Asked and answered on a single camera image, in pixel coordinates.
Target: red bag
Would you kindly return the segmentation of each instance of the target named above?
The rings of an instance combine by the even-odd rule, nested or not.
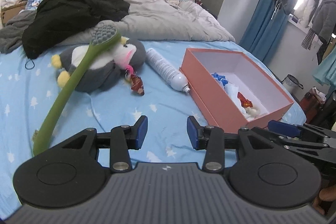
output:
[[[299,105],[306,115],[306,123],[310,123],[323,107],[320,98],[314,94],[313,88],[305,94]]]

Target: stuffed penguin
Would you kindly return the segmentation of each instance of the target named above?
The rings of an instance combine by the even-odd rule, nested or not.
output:
[[[51,64],[62,71],[57,79],[62,88],[68,82],[71,74],[84,58],[89,45],[71,47],[60,55],[51,58]],[[133,74],[146,60],[146,50],[143,44],[136,39],[122,37],[121,43],[112,49],[103,52],[85,72],[75,90],[91,93],[94,90],[102,91],[113,87],[120,76],[126,72]]]

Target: white wall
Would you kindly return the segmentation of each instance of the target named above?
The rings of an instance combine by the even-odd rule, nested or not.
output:
[[[288,74],[296,77],[304,89],[297,88],[294,95],[301,100],[306,92],[313,86],[327,94],[329,86],[321,86],[312,77],[312,71],[318,66],[316,53],[320,48],[317,40],[313,43],[312,49],[306,50],[301,46],[306,33],[288,22],[283,34],[279,48],[274,55],[268,68],[281,80]]]
[[[218,22],[239,44],[259,0],[224,0],[218,14]]]

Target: ribbed surface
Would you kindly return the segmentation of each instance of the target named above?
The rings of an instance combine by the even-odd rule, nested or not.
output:
[[[316,34],[314,33],[314,31],[312,29],[309,29],[309,31],[307,32],[306,36],[304,37],[303,41],[302,41],[302,47],[304,47],[307,50],[311,50],[311,45],[313,44],[313,41],[316,37]]]
[[[112,176],[90,201],[57,211],[23,206],[8,224],[324,224],[309,206],[290,211],[255,207],[236,197],[220,175],[196,164],[139,163]]]

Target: white comforter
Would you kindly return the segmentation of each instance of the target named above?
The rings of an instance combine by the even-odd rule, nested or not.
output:
[[[234,37],[207,11],[191,0],[125,0],[129,15],[114,26],[123,36],[139,40],[228,41]],[[90,41],[90,29],[61,45]]]

